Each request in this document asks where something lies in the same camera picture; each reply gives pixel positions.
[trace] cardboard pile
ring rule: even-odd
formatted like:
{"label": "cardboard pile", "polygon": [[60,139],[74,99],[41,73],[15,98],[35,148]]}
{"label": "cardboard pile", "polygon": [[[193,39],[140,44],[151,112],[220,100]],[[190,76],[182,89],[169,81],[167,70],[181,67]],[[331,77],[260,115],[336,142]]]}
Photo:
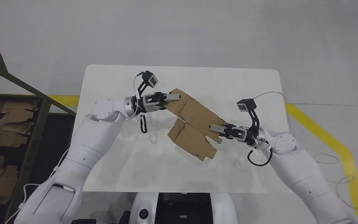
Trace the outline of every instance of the cardboard pile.
{"label": "cardboard pile", "polygon": [[37,101],[0,101],[0,146],[19,147],[26,144],[27,136],[34,122],[27,120],[34,116]]}
{"label": "cardboard pile", "polygon": [[222,140],[219,138],[218,132],[209,129],[209,125],[224,125],[226,124],[225,120],[185,92],[176,88],[171,93],[180,94],[181,99],[172,101],[165,107],[180,119],[176,120],[168,136],[176,145],[200,160],[204,160],[205,157],[214,158],[216,148],[209,143],[206,136],[219,144]]}
{"label": "cardboard pile", "polygon": [[0,204],[6,204],[12,195],[17,181],[17,166],[2,167],[4,157],[0,156]]}

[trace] black cable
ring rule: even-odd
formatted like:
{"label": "black cable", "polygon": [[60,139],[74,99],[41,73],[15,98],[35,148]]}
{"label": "black cable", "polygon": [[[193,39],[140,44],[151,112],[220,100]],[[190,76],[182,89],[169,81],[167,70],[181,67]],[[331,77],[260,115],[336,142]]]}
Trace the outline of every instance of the black cable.
{"label": "black cable", "polygon": [[148,130],[147,130],[147,121],[145,120],[144,115],[141,115],[140,117],[141,117],[140,118],[140,130],[142,131],[142,133],[146,134],[146,132],[148,132]]}
{"label": "black cable", "polygon": [[271,160],[271,158],[272,158],[272,148],[270,148],[270,157],[268,158],[268,160],[267,160],[264,164],[256,164],[256,163],[254,163],[254,162],[252,162],[252,161],[250,160],[250,155],[251,155],[252,152],[253,152],[253,150],[251,150],[251,151],[248,153],[248,155],[247,155],[247,160],[248,160],[251,164],[253,164],[253,165],[255,165],[255,166],[266,166],[266,165],[270,162],[270,160]]}

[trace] cardboard flap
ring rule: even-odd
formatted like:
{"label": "cardboard flap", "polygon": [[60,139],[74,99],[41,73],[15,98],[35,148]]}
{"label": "cardboard flap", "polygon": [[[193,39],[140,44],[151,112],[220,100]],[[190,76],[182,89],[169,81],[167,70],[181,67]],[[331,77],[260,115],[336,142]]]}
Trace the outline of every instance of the cardboard flap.
{"label": "cardboard flap", "polygon": [[180,119],[177,119],[168,136],[176,145],[200,160],[204,160],[204,157],[214,158],[216,154],[216,149],[203,133]]}
{"label": "cardboard flap", "polygon": [[34,116],[34,112],[25,109],[10,109],[2,118],[5,123],[25,122]]}
{"label": "cardboard flap", "polygon": [[7,113],[11,109],[26,109],[26,110],[36,110],[38,100],[31,101],[5,101],[2,106],[2,113]]}
{"label": "cardboard flap", "polygon": [[34,122],[20,122],[20,123],[5,123],[0,124],[1,130],[7,132],[16,132],[19,134],[30,134],[29,130],[31,126],[34,125]]}
{"label": "cardboard flap", "polygon": [[175,140],[177,139],[177,137],[179,136],[181,130],[183,129],[185,125],[185,122],[183,122],[181,119],[177,119],[175,121],[174,126],[172,127],[172,129],[170,129],[168,136],[170,137],[170,139],[175,142]]}
{"label": "cardboard flap", "polygon": [[188,100],[193,98],[177,88],[171,91],[171,94],[180,94],[180,100],[171,101],[169,104],[164,105],[164,107],[176,116],[180,117],[179,113],[183,109],[184,105],[188,102]]}
{"label": "cardboard flap", "polygon": [[0,146],[18,147],[20,144],[26,144],[27,137],[15,132],[0,132]]}

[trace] cable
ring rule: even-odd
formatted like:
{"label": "cable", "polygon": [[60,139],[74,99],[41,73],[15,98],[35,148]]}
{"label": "cable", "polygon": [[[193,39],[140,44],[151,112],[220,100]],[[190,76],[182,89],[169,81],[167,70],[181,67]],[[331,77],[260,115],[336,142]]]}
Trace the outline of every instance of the cable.
{"label": "cable", "polygon": [[348,175],[348,176],[345,176],[344,178],[342,178],[341,180],[339,180],[338,182],[337,182],[337,184],[336,184],[336,187],[335,187],[335,190],[336,190],[336,194],[338,195],[338,197],[340,198],[340,200],[342,200],[343,202],[344,202],[344,204],[346,204],[348,207],[350,207],[350,208],[353,208],[354,210],[358,210],[358,208],[356,208],[356,207],[353,207],[353,206],[351,206],[350,204],[348,204],[341,196],[340,196],[340,194],[338,193],[338,185],[340,185],[340,184],[347,184],[347,183],[350,183],[350,182],[352,182],[353,180],[354,180],[354,176],[353,175]]}
{"label": "cable", "polygon": [[50,178],[52,177],[52,175],[54,175],[55,172],[58,170],[58,168],[60,167],[60,164],[61,164],[61,162],[62,162],[62,159],[63,159],[63,157],[65,156],[65,154],[68,152],[68,150],[69,150],[69,148],[62,154],[60,160],[58,161],[57,165],[56,165],[55,168],[53,169],[53,171],[52,171],[52,173],[50,174],[50,176],[49,176],[48,179],[50,179]]}
{"label": "cable", "polygon": [[[322,161],[319,161],[317,160],[315,157],[318,156],[318,155],[325,155],[325,156],[329,156],[329,157],[332,157],[332,158],[335,158],[336,159],[336,162],[322,162]],[[327,165],[331,165],[331,164],[337,164],[340,159],[336,156],[332,156],[330,154],[326,154],[326,153],[317,153],[313,156],[313,159],[315,160],[315,162],[319,163],[319,164],[327,164]],[[340,194],[338,193],[338,186],[340,184],[349,184],[350,182],[352,182],[354,180],[355,176],[353,175],[348,175],[348,176],[345,176],[343,178],[341,178],[338,182],[335,182],[335,181],[332,181],[332,180],[328,180],[326,179],[326,181],[330,182],[330,183],[333,183],[333,184],[336,184],[336,187],[335,187],[335,191],[336,191],[336,194],[337,196],[340,198],[340,200],[343,201],[344,204],[346,204],[348,207],[354,209],[354,210],[358,210],[358,208],[355,208],[353,206],[351,206],[350,204],[348,204],[341,196]]]}
{"label": "cable", "polygon": [[[316,156],[319,156],[319,155],[323,155],[323,156],[328,156],[328,157],[335,158],[336,161],[335,161],[335,162],[322,162],[322,161],[319,161],[319,160],[317,160],[317,159],[315,158]],[[326,154],[326,153],[317,153],[317,154],[315,154],[315,155],[313,156],[313,159],[314,159],[317,163],[319,163],[319,164],[337,164],[337,163],[340,161],[340,159],[337,158],[336,156],[332,156],[332,155]]]}
{"label": "cable", "polygon": [[265,140],[265,143],[268,144],[267,147],[265,147],[263,150],[267,149],[267,148],[270,148],[270,157],[268,158],[268,160],[264,163],[264,164],[256,164],[254,162],[252,162],[252,160],[250,159],[250,155],[253,153],[253,150],[250,150],[250,152],[247,154],[247,160],[255,165],[255,166],[266,166],[267,164],[269,164],[269,162],[271,161],[271,158],[272,158],[272,147],[270,147],[270,143]]}
{"label": "cable", "polygon": [[253,164],[253,165],[255,165],[255,166],[266,166],[266,165],[269,164],[269,162],[271,161],[271,158],[272,158],[272,148],[270,148],[270,157],[268,158],[268,160],[267,160],[264,164],[256,164],[256,163],[252,162],[251,159],[250,159],[250,155],[251,155],[252,152],[253,152],[253,150],[251,150],[251,151],[247,154],[247,160],[248,160],[251,164]]}
{"label": "cable", "polygon": [[6,220],[5,224],[8,224],[8,222],[9,222],[12,218],[14,218],[14,216],[15,216],[16,214],[18,214],[18,212],[22,209],[23,205],[24,205],[25,202],[26,202],[26,198],[27,198],[27,196],[26,196],[26,187],[29,186],[29,185],[39,186],[40,184],[25,184],[25,185],[23,186],[23,195],[24,195],[23,202],[18,206],[18,210],[17,210],[12,216],[10,216],[10,218],[8,218],[8,220]]}
{"label": "cable", "polygon": [[295,136],[293,135],[293,131],[292,131],[292,127],[291,127],[290,119],[289,119],[289,116],[288,116],[289,111],[288,111],[288,109],[287,109],[287,99],[286,99],[285,95],[284,95],[282,92],[276,92],[276,91],[264,92],[264,93],[262,93],[262,94],[260,94],[260,95],[256,96],[256,97],[255,97],[255,98],[253,98],[253,99],[256,99],[256,98],[258,98],[258,97],[260,97],[260,96],[262,96],[262,95],[265,95],[265,94],[271,94],[271,93],[274,93],[274,94],[280,94],[281,96],[283,96],[283,97],[284,97],[287,123],[289,124],[289,127],[290,127],[290,129],[291,129],[291,132],[290,132],[290,133],[292,134],[292,136],[293,136],[293,137],[295,137]]}

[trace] green frame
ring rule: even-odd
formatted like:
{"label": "green frame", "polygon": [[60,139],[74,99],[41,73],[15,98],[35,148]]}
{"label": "green frame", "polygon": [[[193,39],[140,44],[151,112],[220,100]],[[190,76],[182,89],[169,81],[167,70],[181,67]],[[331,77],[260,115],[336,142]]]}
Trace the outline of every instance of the green frame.
{"label": "green frame", "polygon": [[68,114],[72,116],[76,116],[76,113],[71,109],[68,109],[66,106],[60,104],[59,102],[53,100],[49,96],[45,95],[44,93],[40,92],[39,90],[33,88],[32,86],[28,85],[24,81],[16,78],[15,76],[11,75],[5,65],[5,62],[0,54],[0,76],[4,77],[5,79],[13,82],[14,84],[28,90],[34,95],[9,95],[9,94],[1,94],[2,97],[8,98],[29,98],[29,99],[40,99],[39,103],[39,111],[37,115],[37,121],[34,125],[32,130],[30,139],[27,144],[26,152],[24,159],[22,161],[21,168],[19,170],[18,180],[14,191],[12,193],[12,197],[5,215],[5,220],[7,220],[12,214],[14,214],[20,203],[23,201],[23,186],[28,183],[32,167],[34,165],[37,152],[39,150],[39,145],[41,141],[41,137],[45,128],[46,120],[49,115],[51,105],[57,106],[58,108],[64,110]]}

